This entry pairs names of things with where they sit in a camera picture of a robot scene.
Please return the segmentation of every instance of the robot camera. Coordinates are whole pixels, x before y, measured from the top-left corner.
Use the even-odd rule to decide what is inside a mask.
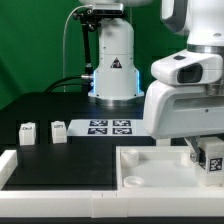
[[[92,13],[96,16],[118,16],[123,15],[124,5],[119,3],[94,4]]]

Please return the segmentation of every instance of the black table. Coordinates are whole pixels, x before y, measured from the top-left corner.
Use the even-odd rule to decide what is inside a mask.
[[[72,119],[142,119],[143,104],[111,108],[81,93],[29,93],[0,111],[0,153],[17,149],[19,165],[3,190],[116,190],[116,146],[151,146],[144,137],[69,137],[52,144],[51,122]],[[22,123],[37,125],[34,146],[20,146]],[[182,139],[173,139],[182,145]],[[0,219],[0,223],[223,223],[220,218]]]

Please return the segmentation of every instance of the black panel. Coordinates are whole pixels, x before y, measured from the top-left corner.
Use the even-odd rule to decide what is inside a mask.
[[[181,55],[177,55],[175,56],[173,59],[177,60],[177,61],[181,61],[181,60],[184,60],[186,57],[184,56],[181,56]]]
[[[179,70],[177,80],[181,84],[198,83],[201,81],[203,68],[200,64],[193,64]]]
[[[198,164],[205,170],[206,167],[206,154],[205,151],[199,148],[200,154],[199,154],[199,161]]]
[[[104,10],[104,9],[95,9],[93,10],[94,15],[122,15],[121,10]]]

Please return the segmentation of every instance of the green backdrop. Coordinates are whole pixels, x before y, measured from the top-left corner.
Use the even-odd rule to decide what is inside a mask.
[[[185,48],[186,38],[172,34],[160,21],[160,4],[154,0],[147,7],[128,9],[143,90],[152,81],[153,61]],[[20,95],[41,92],[62,78],[64,24],[79,5],[78,0],[0,0],[0,109]],[[90,38],[96,66],[97,34]],[[80,75],[84,52],[79,22],[69,22],[66,40],[66,76]]]

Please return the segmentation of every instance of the white casing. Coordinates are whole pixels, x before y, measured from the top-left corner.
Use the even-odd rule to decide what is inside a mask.
[[[224,46],[224,1],[189,0],[188,44]]]
[[[149,4],[153,0],[79,0],[84,5],[97,3],[122,3],[124,6],[138,7]]]
[[[99,66],[94,72],[90,97],[130,100],[144,93],[139,89],[139,72],[134,61],[134,31],[123,19],[103,19],[99,28]],[[122,68],[113,68],[118,59]]]
[[[205,86],[155,81],[146,95],[143,124],[156,139],[210,135],[224,132],[223,114],[223,99],[208,97]]]
[[[175,60],[174,57],[186,57],[183,60]],[[180,69],[198,63],[203,68],[202,79],[198,83],[191,85],[201,85],[214,83],[221,79],[223,59],[216,54],[199,54],[183,50],[164,59],[156,61],[151,67],[152,75],[159,81],[168,85],[189,85],[178,82],[177,76]]]

